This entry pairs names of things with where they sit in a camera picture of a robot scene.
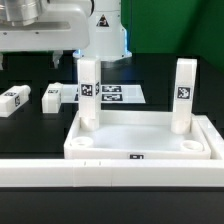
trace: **warning label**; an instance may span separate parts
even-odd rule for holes
[[[98,26],[98,27],[109,27],[109,24],[107,22],[107,19],[106,19],[105,15],[101,16],[101,18],[100,18],[100,20],[99,20],[99,22],[97,23],[96,26]]]

